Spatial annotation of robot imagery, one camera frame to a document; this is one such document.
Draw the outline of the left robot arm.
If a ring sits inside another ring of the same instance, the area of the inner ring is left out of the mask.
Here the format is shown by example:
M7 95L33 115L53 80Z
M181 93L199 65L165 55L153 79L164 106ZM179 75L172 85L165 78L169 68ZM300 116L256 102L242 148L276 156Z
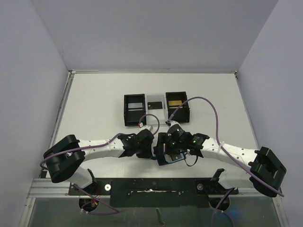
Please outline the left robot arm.
M119 133L109 140L79 140L68 135L48 149L40 166L47 170L53 183L68 181L81 189L95 187L97 182L90 169L81 167L85 161L105 157L152 157L154 135L149 129L137 134Z

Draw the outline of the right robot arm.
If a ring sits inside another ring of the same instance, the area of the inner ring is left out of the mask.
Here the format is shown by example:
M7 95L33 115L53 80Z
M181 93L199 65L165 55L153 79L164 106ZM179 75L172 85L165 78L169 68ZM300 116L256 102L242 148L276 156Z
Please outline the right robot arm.
M236 147L218 142L208 135L191 134L184 131L179 124L175 124L166 133L158 134L154 153L164 158L190 154L241 168L242 173L228 173L227 170L223 170L215 178L224 189L255 188L268 197L282 194L280 187L286 174L286 167L274 152L266 147L259 150Z

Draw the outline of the blue leather card holder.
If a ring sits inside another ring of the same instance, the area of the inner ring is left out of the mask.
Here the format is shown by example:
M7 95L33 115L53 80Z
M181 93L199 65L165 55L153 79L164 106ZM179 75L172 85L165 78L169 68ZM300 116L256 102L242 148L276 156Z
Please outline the blue leather card holder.
M151 157L151 160L155 160L158 162L159 166L173 164L182 160L185 160L185 156L183 154L177 155L154 155Z

